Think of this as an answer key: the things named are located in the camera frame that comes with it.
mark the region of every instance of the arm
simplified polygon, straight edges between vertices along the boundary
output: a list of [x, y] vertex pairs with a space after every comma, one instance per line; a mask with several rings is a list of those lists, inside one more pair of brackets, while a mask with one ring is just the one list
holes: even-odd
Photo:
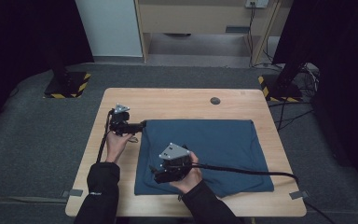
[[120, 168], [117, 161], [132, 134], [107, 135], [105, 162], [95, 163], [89, 169], [87, 184], [89, 195], [82, 203], [75, 223], [114, 223], [118, 204]]
[[[197, 163], [199, 161], [194, 153], [191, 153], [190, 156], [193, 162]], [[182, 200], [197, 223], [241, 223], [228, 206], [217, 199], [211, 189], [205, 184], [199, 168], [191, 169], [183, 180], [172, 182], [171, 185], [184, 193]]]

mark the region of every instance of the power outlet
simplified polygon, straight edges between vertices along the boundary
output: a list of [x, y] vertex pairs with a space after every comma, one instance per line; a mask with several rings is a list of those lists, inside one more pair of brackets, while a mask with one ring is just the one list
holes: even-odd
[[245, 7], [267, 7], [269, 0], [246, 0]]

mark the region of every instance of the small round object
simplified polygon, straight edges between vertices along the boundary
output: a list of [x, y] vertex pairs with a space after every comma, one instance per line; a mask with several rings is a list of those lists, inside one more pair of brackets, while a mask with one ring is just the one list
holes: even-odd
[[217, 97], [212, 97], [211, 98], [211, 104], [213, 105], [220, 105], [220, 99]]

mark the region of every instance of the yellow and black striped tape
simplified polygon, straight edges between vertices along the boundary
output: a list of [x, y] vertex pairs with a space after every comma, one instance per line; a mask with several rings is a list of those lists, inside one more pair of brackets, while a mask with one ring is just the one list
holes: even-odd
[[258, 77], [258, 82], [260, 83], [261, 86], [261, 90], [264, 94], [264, 97], [266, 98], [266, 101], [286, 101], [286, 102], [302, 102], [302, 98], [301, 97], [290, 97], [290, 96], [270, 96], [269, 94], [269, 88], [266, 84], [266, 82], [264, 81], [263, 77]]
[[83, 90], [86, 89], [87, 83], [89, 82], [91, 77], [91, 74], [86, 74], [84, 76], [84, 79], [81, 83], [81, 85], [79, 86], [79, 89], [77, 92], [73, 92], [70, 94], [63, 94], [61, 92], [57, 92], [57, 93], [51, 93], [51, 94], [45, 94], [45, 96], [47, 98], [56, 98], [56, 99], [63, 99], [63, 98], [77, 98], [79, 96], [81, 96], [83, 94]]

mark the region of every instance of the gray carpet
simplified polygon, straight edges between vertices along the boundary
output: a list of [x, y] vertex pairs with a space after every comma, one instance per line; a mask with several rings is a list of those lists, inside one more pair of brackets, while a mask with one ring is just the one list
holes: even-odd
[[[103, 91], [107, 88], [260, 89], [257, 77], [274, 73], [266, 69], [109, 64], [81, 64], [69, 69], [91, 73], [80, 98], [43, 98], [43, 91], [52, 78], [51, 72], [46, 72], [23, 80], [3, 107], [0, 114], [0, 197], [60, 199], [63, 190], [72, 188]], [[281, 107], [274, 106], [270, 110], [278, 120]], [[309, 110], [310, 105], [287, 105], [284, 118], [293, 118]], [[358, 223], [358, 174], [351, 167], [337, 165], [315, 117], [308, 114], [296, 119], [280, 131], [280, 137], [292, 169], [300, 179], [300, 188], [310, 194], [307, 202], [336, 223]], [[0, 223], [72, 223], [73, 219], [64, 210], [64, 203], [0, 202]], [[257, 217], [255, 221], [328, 223], [311, 208], [304, 217]], [[145, 223], [142, 219], [132, 222]], [[149, 223], [158, 223], [158, 219]]]

